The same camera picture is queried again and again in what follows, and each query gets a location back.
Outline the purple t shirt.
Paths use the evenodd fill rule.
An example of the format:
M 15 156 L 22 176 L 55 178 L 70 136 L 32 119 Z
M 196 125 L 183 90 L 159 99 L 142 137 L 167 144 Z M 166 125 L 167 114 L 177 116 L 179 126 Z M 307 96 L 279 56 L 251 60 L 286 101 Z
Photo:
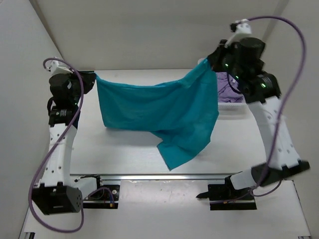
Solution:
M 226 72 L 217 72 L 218 101 L 220 103 L 242 103 L 244 97 L 237 93 L 238 83 Z

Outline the teal t shirt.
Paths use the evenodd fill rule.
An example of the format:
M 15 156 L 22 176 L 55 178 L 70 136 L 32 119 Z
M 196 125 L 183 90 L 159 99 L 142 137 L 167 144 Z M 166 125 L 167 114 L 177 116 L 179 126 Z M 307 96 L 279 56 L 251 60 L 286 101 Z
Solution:
M 104 126 L 160 138 L 157 148 L 169 170 L 210 143 L 219 112 L 217 77 L 207 59 L 183 78 L 153 86 L 96 81 Z

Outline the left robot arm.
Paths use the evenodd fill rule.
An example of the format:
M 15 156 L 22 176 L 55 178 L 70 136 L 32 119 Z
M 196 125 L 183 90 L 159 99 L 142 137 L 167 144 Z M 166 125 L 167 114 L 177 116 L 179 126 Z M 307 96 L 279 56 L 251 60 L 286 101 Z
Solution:
M 80 72 L 82 82 L 75 73 L 56 74 L 49 79 L 52 98 L 48 101 L 50 148 L 42 178 L 32 190 L 31 198 L 45 215 L 77 213 L 83 199 L 103 197 L 105 188 L 94 177 L 70 176 L 73 141 L 78 129 L 77 113 L 82 94 L 94 86 L 96 74 Z

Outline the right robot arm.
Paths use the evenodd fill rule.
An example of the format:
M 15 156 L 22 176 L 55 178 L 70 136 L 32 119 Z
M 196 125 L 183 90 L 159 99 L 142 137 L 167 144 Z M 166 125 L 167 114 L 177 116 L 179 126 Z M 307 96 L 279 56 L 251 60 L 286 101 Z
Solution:
M 254 37 L 245 37 L 230 45 L 222 39 L 216 50 L 207 57 L 215 72 L 226 72 L 238 83 L 238 91 L 253 114 L 265 149 L 266 162 L 225 178 L 220 193 L 211 190 L 197 195 L 198 199 L 217 197 L 217 203 L 227 204 L 252 195 L 259 186 L 300 174 L 310 169 L 296 152 L 285 120 L 282 117 L 284 100 L 276 77 L 264 71 L 261 55 L 266 44 Z

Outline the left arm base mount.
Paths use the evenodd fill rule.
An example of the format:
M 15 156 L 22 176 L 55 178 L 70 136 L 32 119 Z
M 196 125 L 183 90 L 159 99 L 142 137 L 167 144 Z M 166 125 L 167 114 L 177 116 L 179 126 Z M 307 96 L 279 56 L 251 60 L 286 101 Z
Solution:
M 72 175 L 71 185 L 81 190 L 84 209 L 117 209 L 120 182 L 109 181 L 101 175 Z

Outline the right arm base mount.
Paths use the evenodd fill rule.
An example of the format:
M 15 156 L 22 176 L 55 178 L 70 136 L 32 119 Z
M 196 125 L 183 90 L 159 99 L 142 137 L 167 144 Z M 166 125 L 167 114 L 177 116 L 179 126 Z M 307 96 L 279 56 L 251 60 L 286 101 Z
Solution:
M 231 190 L 226 184 L 208 184 L 208 191 L 197 199 L 209 199 L 211 211 L 256 210 L 256 202 L 248 189 Z

